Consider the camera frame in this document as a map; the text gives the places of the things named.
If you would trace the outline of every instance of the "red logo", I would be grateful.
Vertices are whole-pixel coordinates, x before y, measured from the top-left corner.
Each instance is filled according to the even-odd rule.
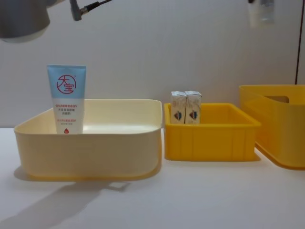
[[[71,94],[76,88],[76,81],[71,75],[62,75],[58,78],[57,88],[63,94]]]

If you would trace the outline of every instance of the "white table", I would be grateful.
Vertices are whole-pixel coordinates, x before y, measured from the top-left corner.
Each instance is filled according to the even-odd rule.
[[[0,229],[304,229],[305,171],[163,160],[140,181],[33,182],[0,129]]]

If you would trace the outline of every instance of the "tube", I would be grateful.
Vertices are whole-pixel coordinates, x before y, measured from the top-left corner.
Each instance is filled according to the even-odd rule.
[[[86,66],[48,65],[56,131],[82,134]]]

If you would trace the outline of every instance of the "yellow box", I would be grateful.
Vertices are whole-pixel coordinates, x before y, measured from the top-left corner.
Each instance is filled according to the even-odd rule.
[[[262,123],[256,146],[275,164],[305,169],[305,85],[240,86],[242,109]]]
[[[233,104],[201,104],[201,123],[171,124],[164,105],[165,158],[179,161],[255,161],[260,123]]]
[[[56,134],[53,109],[15,127],[23,170],[43,180],[136,180],[162,158],[162,104],[146,99],[85,100],[83,134]]]

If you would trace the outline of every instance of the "cream plastic basin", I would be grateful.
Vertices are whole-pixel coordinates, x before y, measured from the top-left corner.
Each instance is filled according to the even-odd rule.
[[[161,167],[162,104],[85,100],[83,134],[56,134],[53,109],[15,127],[23,170],[43,179],[153,176]]]

